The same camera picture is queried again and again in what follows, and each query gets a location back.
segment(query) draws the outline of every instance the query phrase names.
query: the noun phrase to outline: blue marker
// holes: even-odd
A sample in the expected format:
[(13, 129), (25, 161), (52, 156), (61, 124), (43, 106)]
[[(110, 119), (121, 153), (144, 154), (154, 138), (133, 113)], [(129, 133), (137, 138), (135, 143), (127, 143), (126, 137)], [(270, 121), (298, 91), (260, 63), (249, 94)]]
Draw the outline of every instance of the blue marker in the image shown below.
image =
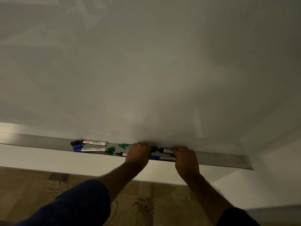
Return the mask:
[(175, 161), (175, 157), (150, 156), (152, 160)]

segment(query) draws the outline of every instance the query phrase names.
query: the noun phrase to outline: blue shirt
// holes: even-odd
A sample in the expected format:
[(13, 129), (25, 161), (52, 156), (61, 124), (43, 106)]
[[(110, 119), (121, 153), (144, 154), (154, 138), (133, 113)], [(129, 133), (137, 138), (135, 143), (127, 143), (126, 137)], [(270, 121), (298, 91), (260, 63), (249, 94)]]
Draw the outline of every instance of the blue shirt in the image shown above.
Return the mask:
[[(98, 180), (91, 179), (63, 192), (54, 202), (40, 208), (18, 226), (32, 225), (103, 225), (111, 213), (111, 201), (107, 188)], [(246, 211), (227, 209), (218, 226), (259, 226)]]

